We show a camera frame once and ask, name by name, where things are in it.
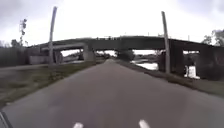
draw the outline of light pole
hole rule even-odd
[[[26,29],[26,22],[27,19],[21,20],[20,21],[20,25],[19,25],[19,31],[21,32],[21,36],[20,36],[20,45],[23,45],[23,36],[25,35],[25,29]]]
[[[54,63],[52,40],[53,40],[54,23],[55,23],[56,13],[57,13],[57,7],[54,7],[52,19],[51,19],[51,28],[50,28],[50,37],[49,37],[49,62],[50,62],[50,65],[52,65]]]
[[[166,16],[164,11],[162,11],[162,18],[163,18],[165,49],[166,49],[166,73],[170,74],[170,44],[168,39]]]

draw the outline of concrete bridge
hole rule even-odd
[[[197,75],[201,78],[219,78],[224,77],[224,47],[211,46],[202,43],[169,39],[171,49],[171,70],[178,75],[184,75],[184,55],[183,51],[198,51],[197,58]],[[49,50],[48,43],[38,45],[40,51]],[[94,51],[102,50],[164,50],[164,38],[130,36],[115,38],[80,38],[60,40],[53,42],[53,49],[56,60],[60,60],[60,51],[71,49],[83,49],[85,61],[95,60]],[[159,69],[165,70],[165,54],[161,54]]]

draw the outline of white lane marking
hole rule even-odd
[[[83,128],[83,124],[80,122],[75,123],[75,125],[73,126],[73,128]]]
[[[140,128],[150,128],[149,124],[145,120],[139,121]]]

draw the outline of bridge pillar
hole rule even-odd
[[[158,59],[159,71],[165,72],[165,65],[166,52],[162,52]],[[186,74],[183,49],[175,45],[172,45],[170,48],[170,69],[171,73],[179,76],[184,76]]]
[[[196,60],[196,74],[201,79],[221,80],[224,78],[224,52],[206,48],[199,52]]]
[[[84,61],[95,61],[96,60],[95,52],[94,52],[93,48],[91,47],[91,45],[88,45],[88,44],[84,45],[83,58],[84,58]]]
[[[53,55],[54,55],[54,62],[56,64],[59,64],[59,63],[63,62],[63,55],[60,51],[54,51]]]

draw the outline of bridge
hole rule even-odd
[[[200,51],[204,48],[211,47],[220,49],[220,47],[210,46],[199,42],[169,39],[172,45],[178,46],[186,51]],[[84,45],[91,45],[95,51],[101,50],[162,50],[165,49],[164,38],[162,37],[147,37],[147,36],[124,36],[115,38],[81,38],[59,40],[53,42],[54,50],[71,50],[81,49]],[[48,43],[40,45],[42,50],[48,50]]]
[[[169,39],[171,51],[171,69],[178,75],[184,75],[185,65],[183,51],[198,51],[196,63],[197,75],[201,78],[210,77],[221,79],[224,77],[224,47],[211,46],[198,42]],[[38,45],[41,52],[48,53],[48,43]],[[115,38],[79,38],[59,40],[53,42],[55,60],[62,50],[83,49],[85,61],[95,60],[95,51],[102,50],[164,50],[165,43],[162,37],[125,36]],[[160,55],[158,62],[160,71],[165,71],[165,54]]]

